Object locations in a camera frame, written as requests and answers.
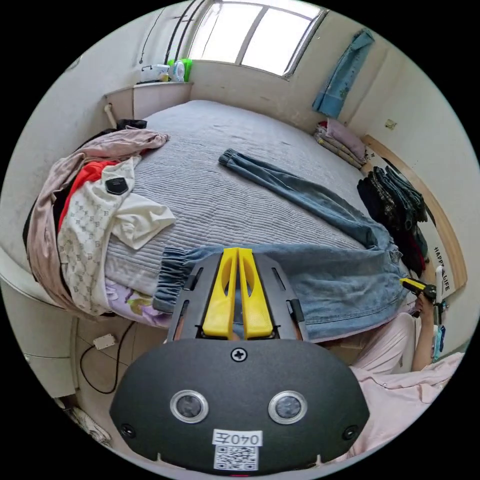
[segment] window pane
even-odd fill
[[[310,19],[316,17],[320,10],[319,6],[312,5],[305,1],[298,0],[223,0],[225,3],[228,2],[248,2],[253,4],[268,5],[270,7],[278,7],[279,9],[288,10],[289,12],[295,12],[297,14],[305,15]]]
[[[261,9],[255,5],[213,5],[195,35],[190,58],[234,63]]]
[[[269,8],[241,64],[282,75],[309,25],[305,18]]]

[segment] wooden bed frame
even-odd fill
[[[423,195],[425,204],[435,219],[435,224],[429,219],[428,222],[418,225],[428,243],[430,259],[430,262],[426,264],[422,280],[435,284],[435,269],[439,265],[443,265],[445,268],[443,285],[445,297],[448,297],[465,286],[468,277],[462,249],[445,212],[425,183],[397,155],[370,135],[364,136],[362,141],[377,154],[377,159],[374,162],[369,161],[362,167],[361,171],[365,175],[372,170],[374,165],[384,167],[386,165],[386,162],[382,160],[384,158],[396,167],[413,187]]]

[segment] bed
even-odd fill
[[[368,215],[357,192],[362,173],[310,135],[248,110],[194,100],[147,117],[171,135],[135,168],[134,193],[167,205],[175,225],[139,251],[111,238],[105,276],[143,294],[155,291],[165,246],[301,243],[363,248],[325,221],[218,165],[227,148],[325,185]]]

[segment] power strip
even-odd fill
[[[117,344],[116,338],[111,334],[107,334],[104,336],[99,336],[93,341],[95,348],[97,350],[107,349],[108,347],[113,347]]]

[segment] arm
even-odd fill
[[[420,309],[421,330],[411,364],[412,372],[418,372],[432,363],[434,337],[434,306],[422,293],[418,297],[417,306]]]

